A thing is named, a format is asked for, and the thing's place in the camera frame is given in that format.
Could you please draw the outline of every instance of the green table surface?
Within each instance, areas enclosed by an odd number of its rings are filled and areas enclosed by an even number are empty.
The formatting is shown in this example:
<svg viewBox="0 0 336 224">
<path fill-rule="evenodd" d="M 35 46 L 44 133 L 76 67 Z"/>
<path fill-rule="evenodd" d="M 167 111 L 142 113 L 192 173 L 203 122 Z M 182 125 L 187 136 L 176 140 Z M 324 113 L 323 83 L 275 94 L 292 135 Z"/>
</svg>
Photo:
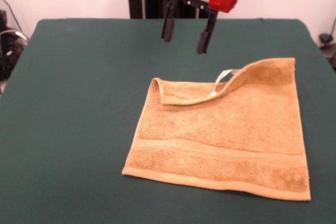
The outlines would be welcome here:
<svg viewBox="0 0 336 224">
<path fill-rule="evenodd" d="M 336 75 L 298 20 L 41 21 L 0 98 L 0 223 L 335 223 Z M 295 57 L 312 201 L 171 185 L 121 170 L 153 77 L 214 81 Z"/>
</svg>

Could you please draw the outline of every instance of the towel hem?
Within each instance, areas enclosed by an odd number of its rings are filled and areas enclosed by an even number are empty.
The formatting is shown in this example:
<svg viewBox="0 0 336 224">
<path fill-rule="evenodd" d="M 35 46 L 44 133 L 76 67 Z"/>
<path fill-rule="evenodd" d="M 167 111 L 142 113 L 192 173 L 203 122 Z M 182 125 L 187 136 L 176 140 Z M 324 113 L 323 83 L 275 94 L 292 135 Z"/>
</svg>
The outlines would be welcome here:
<svg viewBox="0 0 336 224">
<path fill-rule="evenodd" d="M 265 186 L 250 184 L 247 182 L 215 181 L 203 178 L 196 178 L 192 176 L 184 176 L 171 173 L 160 173 L 152 170 L 143 170 L 131 167 L 125 167 L 122 170 L 122 174 L 185 186 L 195 186 L 214 190 L 244 191 L 246 193 L 251 193 L 254 195 L 273 199 L 295 200 L 295 201 L 311 200 L 309 191 L 296 193 L 292 191 L 276 190 Z"/>
</svg>

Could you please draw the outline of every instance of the green tablecloth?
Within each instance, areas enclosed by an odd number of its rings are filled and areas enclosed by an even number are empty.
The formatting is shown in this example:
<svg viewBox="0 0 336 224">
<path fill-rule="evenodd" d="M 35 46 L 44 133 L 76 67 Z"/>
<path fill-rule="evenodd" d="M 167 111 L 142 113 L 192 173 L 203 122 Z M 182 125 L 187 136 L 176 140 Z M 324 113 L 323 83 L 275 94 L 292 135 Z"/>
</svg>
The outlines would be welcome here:
<svg viewBox="0 0 336 224">
<path fill-rule="evenodd" d="M 0 223 L 335 223 L 336 75 L 297 20 L 43 20 L 0 99 Z M 123 177 L 153 77 L 296 57 L 311 202 Z"/>
</svg>

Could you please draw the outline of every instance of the towel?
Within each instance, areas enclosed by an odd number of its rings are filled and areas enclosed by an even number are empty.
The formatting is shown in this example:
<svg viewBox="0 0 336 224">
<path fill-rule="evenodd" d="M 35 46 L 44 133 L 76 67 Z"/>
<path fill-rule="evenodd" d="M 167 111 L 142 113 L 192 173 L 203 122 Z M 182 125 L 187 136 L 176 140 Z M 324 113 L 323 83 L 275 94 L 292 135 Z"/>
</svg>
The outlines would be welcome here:
<svg viewBox="0 0 336 224">
<path fill-rule="evenodd" d="M 257 61 L 214 85 L 154 78 L 122 174 L 310 200 L 295 59 Z"/>
</svg>

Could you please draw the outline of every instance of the black cable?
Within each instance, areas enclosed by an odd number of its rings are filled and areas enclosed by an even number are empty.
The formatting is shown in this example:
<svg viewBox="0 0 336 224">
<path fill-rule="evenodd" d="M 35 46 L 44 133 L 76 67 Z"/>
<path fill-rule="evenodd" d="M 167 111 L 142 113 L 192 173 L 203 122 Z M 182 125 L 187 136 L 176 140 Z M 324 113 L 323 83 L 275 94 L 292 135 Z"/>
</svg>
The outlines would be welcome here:
<svg viewBox="0 0 336 224">
<path fill-rule="evenodd" d="M 330 33 L 331 36 L 332 36 L 332 34 L 334 33 L 334 31 L 335 31 L 335 26 L 336 26 L 336 18 L 335 18 L 335 20 L 334 20 L 334 24 L 333 24 L 333 26 L 332 26 L 332 30 L 331 30 L 331 33 Z"/>
<path fill-rule="evenodd" d="M 17 18 L 16 18 L 15 14 L 14 14 L 14 12 L 13 12 L 13 10 L 12 10 L 11 5 L 10 5 L 6 0 L 3 0 L 3 1 L 4 1 L 5 4 L 8 6 L 9 11 L 11 12 L 11 14 L 12 14 L 12 16 L 13 16 L 13 18 L 14 18 L 14 20 L 15 20 L 17 26 L 18 26 L 18 28 L 20 29 L 21 32 L 23 32 L 23 31 L 22 31 L 22 28 L 21 28 L 19 22 L 17 21 Z"/>
</svg>

